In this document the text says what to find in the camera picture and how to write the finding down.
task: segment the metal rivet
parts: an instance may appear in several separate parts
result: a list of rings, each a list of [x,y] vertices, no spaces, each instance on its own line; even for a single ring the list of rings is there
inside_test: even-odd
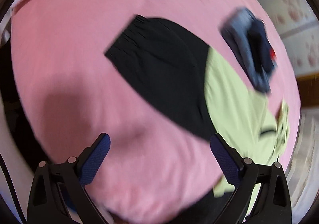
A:
[[[39,163],[39,167],[44,167],[45,165],[46,165],[45,161],[41,161],[41,162]]]
[[[279,162],[275,162],[275,167],[281,168],[281,164]]]
[[[69,157],[68,158],[68,163],[72,164],[74,162],[76,162],[77,158],[76,157]]]
[[[252,161],[249,157],[244,158],[244,162],[245,162],[247,165],[251,165],[251,164],[253,163],[253,161]]]

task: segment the blurry fabric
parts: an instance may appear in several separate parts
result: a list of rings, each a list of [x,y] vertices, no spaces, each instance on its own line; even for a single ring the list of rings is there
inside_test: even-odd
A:
[[[105,56],[148,103],[209,141],[216,130],[204,97],[208,48],[172,21],[136,16]]]
[[[230,147],[256,164],[272,165],[277,161],[287,143],[279,142],[276,132],[267,132],[260,137],[264,130],[277,128],[275,117],[268,110],[267,96],[248,89],[223,56],[212,48],[206,62],[205,99],[216,131]],[[249,212],[259,187],[254,188]],[[234,186],[223,176],[214,187],[214,195],[221,196],[233,190]]]
[[[167,224],[212,224],[220,215],[231,196],[232,192],[227,192],[222,197],[214,197],[213,191],[210,190],[203,198],[182,211]],[[247,208],[248,205],[238,223],[242,223],[244,220]]]
[[[254,59],[256,59],[256,56],[253,56],[252,54],[248,39],[248,31],[251,29],[251,26],[255,19],[255,16],[249,9],[237,9],[236,12],[226,21],[226,23],[222,27],[221,35],[227,42],[229,47],[232,49],[239,64],[251,81],[253,87],[259,92],[267,93],[270,91],[269,78],[272,75],[272,71],[265,71],[265,69],[262,67],[261,62],[254,61]],[[257,29],[253,29],[251,31],[250,40],[252,39],[253,35],[256,35],[256,31]],[[260,50],[260,47],[255,47],[256,42],[254,42],[253,44],[254,51],[258,49],[259,52],[265,52],[264,49]]]
[[[253,56],[255,70],[261,73],[264,70],[271,75],[275,69],[275,53],[266,35],[264,23],[259,19],[254,19],[247,32],[251,54]]]

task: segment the denim fabric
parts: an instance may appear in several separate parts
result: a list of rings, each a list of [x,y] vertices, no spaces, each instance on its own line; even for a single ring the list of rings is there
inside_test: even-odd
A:
[[[245,71],[255,90],[267,93],[270,91],[269,78],[273,72],[267,72],[258,61],[254,61],[251,47],[248,40],[248,31],[251,29],[253,22],[256,20],[253,13],[247,8],[241,8],[224,24],[221,29],[221,35],[232,49],[239,64]],[[263,55],[270,56],[270,51],[263,49]]]

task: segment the folded clothing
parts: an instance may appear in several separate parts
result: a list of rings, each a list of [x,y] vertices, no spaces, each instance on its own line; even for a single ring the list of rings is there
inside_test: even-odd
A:
[[[269,78],[275,68],[275,54],[262,21],[257,20],[249,9],[238,9],[221,29],[221,35],[253,87],[262,93],[269,92]]]

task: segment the red tag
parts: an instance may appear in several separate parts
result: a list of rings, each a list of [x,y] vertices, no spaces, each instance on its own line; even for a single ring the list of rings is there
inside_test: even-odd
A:
[[[274,61],[276,59],[276,54],[273,48],[270,49],[270,58]]]

